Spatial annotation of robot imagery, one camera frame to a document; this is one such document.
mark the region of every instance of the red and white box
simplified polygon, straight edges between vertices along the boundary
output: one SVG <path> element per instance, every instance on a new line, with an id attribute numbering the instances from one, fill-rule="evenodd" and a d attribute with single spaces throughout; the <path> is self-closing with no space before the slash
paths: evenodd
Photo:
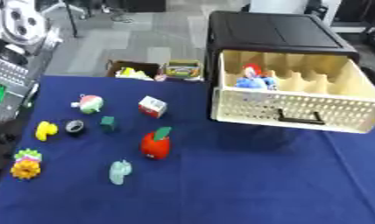
<path id="1" fill-rule="evenodd" d="M 138 103 L 138 110 L 149 116 L 160 118 L 167 110 L 167 103 L 147 95 Z"/>

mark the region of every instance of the red plush toy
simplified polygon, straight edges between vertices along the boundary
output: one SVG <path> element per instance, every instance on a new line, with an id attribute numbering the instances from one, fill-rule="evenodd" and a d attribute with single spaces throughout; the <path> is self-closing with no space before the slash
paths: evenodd
<path id="1" fill-rule="evenodd" d="M 261 67 L 256 64 L 248 63 L 244 65 L 243 69 L 246 78 L 252 79 L 264 76 Z"/>
<path id="2" fill-rule="evenodd" d="M 170 127 L 163 127 L 156 132 L 148 133 L 141 141 L 141 152 L 149 158 L 162 159 L 170 151 Z"/>

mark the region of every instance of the green block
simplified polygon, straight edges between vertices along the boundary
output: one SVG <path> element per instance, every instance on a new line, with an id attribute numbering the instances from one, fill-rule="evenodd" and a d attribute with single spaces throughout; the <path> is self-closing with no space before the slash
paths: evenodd
<path id="1" fill-rule="evenodd" d="M 114 116 L 104 116 L 100 123 L 104 131 L 114 131 L 116 128 L 116 122 Z"/>

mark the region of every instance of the black ring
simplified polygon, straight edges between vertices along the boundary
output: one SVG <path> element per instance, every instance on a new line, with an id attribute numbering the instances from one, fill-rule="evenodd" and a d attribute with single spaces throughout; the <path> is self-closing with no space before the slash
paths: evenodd
<path id="1" fill-rule="evenodd" d="M 73 137 L 77 137 L 84 132 L 85 125 L 82 120 L 73 120 L 67 123 L 65 131 Z"/>

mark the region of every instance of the cable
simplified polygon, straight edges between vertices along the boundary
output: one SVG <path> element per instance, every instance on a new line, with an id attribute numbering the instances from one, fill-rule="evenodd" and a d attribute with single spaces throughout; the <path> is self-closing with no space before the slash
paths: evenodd
<path id="1" fill-rule="evenodd" d="M 364 12 L 361 14 L 361 16 L 359 17 L 359 21 L 363 22 L 366 15 L 367 15 L 367 12 L 369 12 L 371 6 L 373 4 L 373 0 L 365 0 L 365 7 L 364 7 Z"/>

